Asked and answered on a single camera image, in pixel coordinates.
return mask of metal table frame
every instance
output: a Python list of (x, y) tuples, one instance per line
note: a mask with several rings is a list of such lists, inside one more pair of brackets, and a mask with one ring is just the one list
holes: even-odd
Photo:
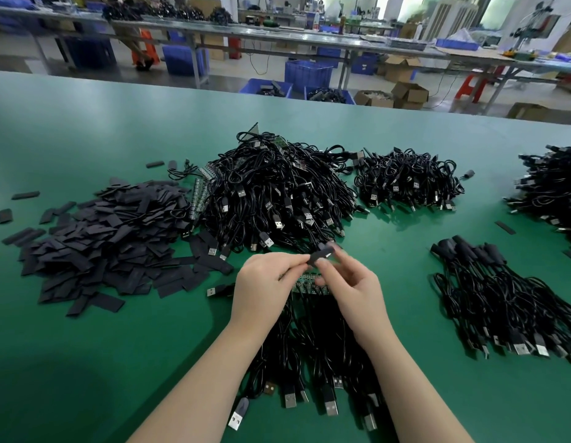
[[(233, 37), (239, 39), (252, 39), (260, 40), (266, 42), (286, 42), (289, 44), (297, 45), (311, 45), (311, 46), (323, 46), (326, 48), (339, 48), (344, 51), (344, 57), (342, 58), (329, 58), (343, 63), (341, 69), (341, 76), (339, 78), (340, 89), (346, 89), (348, 86), (348, 81), (350, 77), (351, 65), (354, 60), (357, 59), (361, 52), (371, 52), (377, 54), (401, 54), (408, 57), (419, 57), (419, 58), (431, 58), (431, 59), (441, 59), (449, 62), (449, 67), (452, 64), (460, 63), (473, 66), (474, 68), (483, 68), (482, 73), (473, 72), (472, 70), (444, 70), (439, 68), (427, 68), (428, 70), (434, 70), (438, 73), (456, 73), (456, 74), (474, 74), (479, 76), (476, 88), (473, 93), (476, 92), (477, 88), (480, 87), (483, 78), (489, 78), (492, 80), (499, 81), (499, 85), (496, 87), (490, 101), (487, 103), (482, 115), (487, 115), (492, 104), (495, 102), (497, 96), (504, 88), (506, 82), (509, 79), (517, 79), (526, 82), (543, 82), (543, 83), (556, 83), (556, 80), (544, 80), (539, 78), (525, 78), (518, 77), (517, 74), (522, 70), (527, 71), (537, 71), (537, 70), (553, 70), (554, 67), (543, 63), (543, 62), (522, 62), (515, 60), (505, 60), (505, 59), (493, 59), (487, 57), (476, 57), (476, 56), (461, 56), (461, 55), (449, 55), (442, 51), (438, 51), (434, 48), (426, 49), (425, 51), (415, 51), (415, 50), (405, 50), (400, 48), (395, 48), (387, 46), (381, 42), (369, 42), (356, 35), (334, 35), (328, 33), (311, 32), (309, 30), (298, 30), (298, 29), (288, 29), (288, 28), (261, 28), (257, 26), (239, 25), (234, 24), (230, 26), (219, 26), (213, 25), (209, 22), (186, 22), (186, 21), (174, 21), (168, 19), (144, 19), (140, 22), (126, 22), (126, 21), (111, 21), (107, 22), (104, 20), (99, 13), (96, 12), (77, 12), (77, 13), (67, 13), (67, 12), (53, 12), (47, 9), (41, 10), (26, 10), (11, 7), (0, 6), (1, 15), (11, 15), (17, 16), (27, 16), (32, 18), (43, 18), (53, 21), (74, 21), (85, 24), (94, 23), (110, 23), (111, 25), (118, 26), (129, 26), (132, 28), (144, 28), (144, 29), (158, 29), (161, 31), (176, 31), (182, 33), (186, 38), (186, 45), (191, 48), (191, 57), (193, 59), (193, 70), (195, 77), (195, 87), (201, 88), (201, 84), (208, 82), (209, 68), (207, 66), (207, 59), (204, 60), (204, 76), (199, 76), (199, 65), (197, 62), (197, 50), (199, 48), (208, 48), (222, 51), (241, 51), (245, 53), (252, 54), (265, 54), (265, 55), (276, 55), (283, 57), (295, 57), (297, 59), (315, 59), (314, 54), (305, 54), (298, 52), (285, 52), (285, 51), (274, 51), (274, 50), (256, 50), (250, 48), (230, 48), (228, 46), (212, 45), (206, 44), (204, 41), (204, 36), (206, 35), (216, 35), (222, 37)], [(63, 36), (94, 36), (96, 38), (109, 38), (109, 39), (129, 39), (133, 41), (142, 41), (151, 44), (173, 44), (172, 42), (165, 39), (146, 39), (142, 37), (129, 37), (129, 36), (119, 36), (115, 34), (102, 34), (97, 32), (90, 33), (78, 33), (78, 32), (68, 32), (68, 31), (53, 31), (55, 36), (62, 38)], [(200, 43), (196, 43), (195, 37), (200, 37)], [(41, 49), (37, 37), (34, 36), (35, 44), (39, 51), (39, 58), (45, 65), (46, 70), (47, 60)], [(69, 51), (65, 48), (65, 43), (63, 40), (62, 47), (64, 51), (68, 53)], [(508, 66), (507, 72), (503, 75), (493, 74), (493, 68), (496, 66)], [(424, 69), (424, 67), (410, 67), (407, 68), (419, 68)], [(468, 101), (473, 101), (473, 94), (469, 97)]]

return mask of factory floor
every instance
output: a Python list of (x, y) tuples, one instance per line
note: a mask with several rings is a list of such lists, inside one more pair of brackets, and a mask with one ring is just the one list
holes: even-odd
[[(42, 49), (48, 59), (50, 73), (58, 76), (77, 77), (103, 81), (133, 82), (169, 87), (194, 88), (193, 77), (172, 76), (168, 74), (164, 62), (152, 67), (147, 73), (139, 73), (132, 65), (131, 53), (117, 40), (112, 40), (113, 51), (118, 65), (108, 70), (77, 71), (69, 70), (61, 57), (53, 38), (39, 38)], [(158, 55), (163, 56), (162, 49), (157, 46)], [(285, 57), (255, 54), (251, 57), (243, 54), (242, 59), (224, 61), (210, 60), (209, 84), (203, 85), (206, 90), (238, 92), (250, 78), (283, 80)], [(339, 81), (340, 68), (333, 70), (331, 85)], [(39, 60), (35, 42), (30, 36), (6, 35), (0, 33), (0, 70), (18, 71), (22, 73), (45, 74), (45, 68)], [(464, 77), (433, 73), (417, 73), (414, 82), (429, 90), (429, 102), (424, 110), (476, 114), (484, 108), (494, 92), (487, 86), (478, 104), (467, 104), (467, 97), (454, 101), (454, 95), (462, 85)], [(348, 89), (352, 95), (357, 90), (383, 90), (390, 92), (394, 83), (380, 76), (351, 74)], [(549, 107), (546, 122), (571, 125), (571, 94), (556, 88), (552, 84), (520, 84), (509, 81), (498, 96), (489, 112), (489, 116), (505, 117), (516, 102), (538, 103)]]

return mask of green table surface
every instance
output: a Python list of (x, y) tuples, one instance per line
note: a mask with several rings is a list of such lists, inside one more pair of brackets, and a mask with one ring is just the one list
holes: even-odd
[[(524, 173), (518, 154), (571, 145), (571, 126), (0, 73), (0, 209), (15, 217), (0, 225), (0, 240), (37, 227), (46, 208), (92, 198), (111, 176), (166, 177), (164, 167), (148, 170), (147, 162), (205, 164), (255, 122), (322, 149), (414, 148), (455, 160), (461, 174), (476, 171), (455, 213), (399, 211), (389, 222), (379, 213), (357, 215), (342, 244), (379, 276), (400, 340), (475, 441), (571, 441), (571, 365), (494, 351), (489, 360), (468, 357), (428, 281), (441, 269), (431, 243), (460, 234), (497, 244), (514, 270), (540, 277), (571, 303), (564, 237), (509, 215), (502, 202)], [(33, 190), (41, 196), (10, 200)], [(190, 254), (186, 243), (176, 248)], [(222, 279), (215, 273), (193, 292), (160, 299), (153, 291), (127, 299), (117, 314), (90, 308), (70, 320), (69, 303), (37, 305), (41, 279), (20, 277), (18, 253), (0, 242), (1, 443), (125, 441), (229, 319), (230, 300), (204, 294)], [(239, 267), (246, 257), (229, 261)], [(320, 415), (314, 394), (288, 410), (277, 395), (263, 396), (223, 441), (395, 441), (386, 419), (377, 432), (361, 430), (346, 393), (337, 393), (338, 417)]]

